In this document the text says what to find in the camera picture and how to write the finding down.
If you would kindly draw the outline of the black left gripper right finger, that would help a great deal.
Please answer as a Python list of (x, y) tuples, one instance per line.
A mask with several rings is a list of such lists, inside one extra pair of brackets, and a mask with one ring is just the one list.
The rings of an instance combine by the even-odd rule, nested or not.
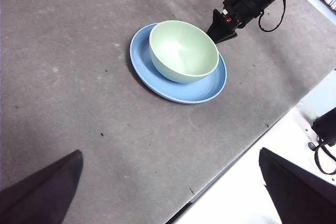
[(259, 167), (282, 223), (335, 223), (335, 185), (266, 148)]

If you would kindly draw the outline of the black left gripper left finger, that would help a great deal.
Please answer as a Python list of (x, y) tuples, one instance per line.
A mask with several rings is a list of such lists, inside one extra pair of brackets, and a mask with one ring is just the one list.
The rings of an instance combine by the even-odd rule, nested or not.
[(76, 150), (1, 190), (1, 223), (62, 223), (82, 169), (83, 154)]

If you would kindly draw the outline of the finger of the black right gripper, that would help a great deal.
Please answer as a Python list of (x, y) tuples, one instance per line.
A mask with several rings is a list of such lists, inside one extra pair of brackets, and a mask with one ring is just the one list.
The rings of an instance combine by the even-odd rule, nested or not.
[(220, 13), (219, 10), (214, 9), (212, 24), (206, 33), (208, 35), (228, 35), (232, 31), (232, 19)]
[(234, 31), (232, 33), (212, 33), (211, 39), (215, 44), (222, 43), (224, 41), (228, 41), (230, 39), (234, 39), (237, 37), (237, 33)]

